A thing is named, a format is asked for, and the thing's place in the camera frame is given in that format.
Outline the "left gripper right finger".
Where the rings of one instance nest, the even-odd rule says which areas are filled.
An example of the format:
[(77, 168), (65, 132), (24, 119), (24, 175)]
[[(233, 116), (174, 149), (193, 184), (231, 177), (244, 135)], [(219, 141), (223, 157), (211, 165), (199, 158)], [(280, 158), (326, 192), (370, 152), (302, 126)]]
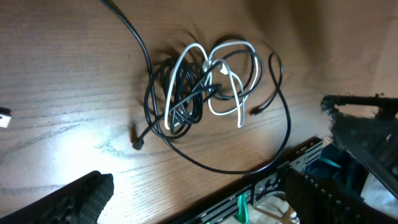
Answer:
[[(375, 106), (373, 118), (344, 114), (338, 106)], [(339, 148), (362, 163), (393, 196), (397, 196), (397, 98), (326, 95), (321, 108), (333, 124), (331, 132)]]

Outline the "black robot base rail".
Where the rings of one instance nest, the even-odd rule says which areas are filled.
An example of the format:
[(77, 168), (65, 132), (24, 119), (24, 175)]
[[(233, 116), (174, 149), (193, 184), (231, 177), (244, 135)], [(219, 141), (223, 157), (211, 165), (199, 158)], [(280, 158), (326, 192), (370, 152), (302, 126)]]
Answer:
[(249, 208), (271, 197), (287, 202), (299, 223), (397, 223), (360, 196), (365, 168), (333, 144), (313, 137), (268, 169), (245, 176), (164, 223), (248, 223)]

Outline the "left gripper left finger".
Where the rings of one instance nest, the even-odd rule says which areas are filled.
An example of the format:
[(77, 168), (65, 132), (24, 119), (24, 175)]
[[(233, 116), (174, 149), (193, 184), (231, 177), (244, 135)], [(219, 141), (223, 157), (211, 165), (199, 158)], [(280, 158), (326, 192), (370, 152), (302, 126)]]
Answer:
[(112, 174), (93, 171), (1, 218), (3, 224), (97, 224), (114, 194)]

